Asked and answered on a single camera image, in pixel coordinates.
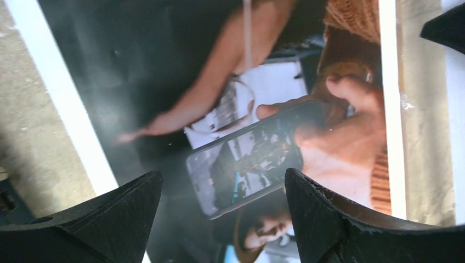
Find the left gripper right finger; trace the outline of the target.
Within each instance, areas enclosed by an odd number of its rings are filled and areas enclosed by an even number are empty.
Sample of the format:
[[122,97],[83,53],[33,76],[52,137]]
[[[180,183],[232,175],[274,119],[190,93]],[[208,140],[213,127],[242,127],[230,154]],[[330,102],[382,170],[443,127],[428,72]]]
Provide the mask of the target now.
[[464,262],[464,226],[386,215],[335,193],[296,169],[285,175],[302,262]]

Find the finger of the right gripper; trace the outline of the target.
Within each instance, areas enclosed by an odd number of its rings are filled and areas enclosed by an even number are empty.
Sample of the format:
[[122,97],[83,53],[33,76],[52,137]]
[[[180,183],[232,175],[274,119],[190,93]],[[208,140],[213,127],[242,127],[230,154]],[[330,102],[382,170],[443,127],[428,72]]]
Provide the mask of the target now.
[[464,3],[427,21],[420,37],[464,54]]

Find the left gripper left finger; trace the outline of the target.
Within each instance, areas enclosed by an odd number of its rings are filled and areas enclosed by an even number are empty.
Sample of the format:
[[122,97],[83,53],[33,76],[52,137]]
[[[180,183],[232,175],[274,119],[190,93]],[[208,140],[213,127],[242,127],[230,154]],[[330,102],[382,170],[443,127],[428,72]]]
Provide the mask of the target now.
[[28,224],[1,227],[1,262],[142,262],[162,191],[146,173]]

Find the printed photo with white border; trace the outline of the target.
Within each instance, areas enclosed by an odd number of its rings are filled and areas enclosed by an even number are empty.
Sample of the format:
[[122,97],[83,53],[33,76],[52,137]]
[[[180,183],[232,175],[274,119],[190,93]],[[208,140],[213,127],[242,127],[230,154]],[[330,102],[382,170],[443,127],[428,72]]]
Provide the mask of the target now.
[[182,241],[201,262],[235,262],[232,221],[245,198],[271,203],[302,159],[294,129],[261,124],[260,105],[321,90],[325,75],[381,76],[381,45],[342,25],[341,1],[299,1],[262,63],[233,73],[214,106],[169,135],[118,143],[170,108],[200,73],[240,1],[6,1],[84,165],[103,161],[98,194],[150,170],[167,176],[144,262],[175,262]]

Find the wooden picture frame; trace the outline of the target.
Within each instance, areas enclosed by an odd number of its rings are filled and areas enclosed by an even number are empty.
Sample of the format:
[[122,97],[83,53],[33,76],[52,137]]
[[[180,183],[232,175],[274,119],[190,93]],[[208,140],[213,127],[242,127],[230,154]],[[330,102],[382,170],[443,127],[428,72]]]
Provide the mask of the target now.
[[456,224],[464,224],[464,55],[445,48],[452,177]]

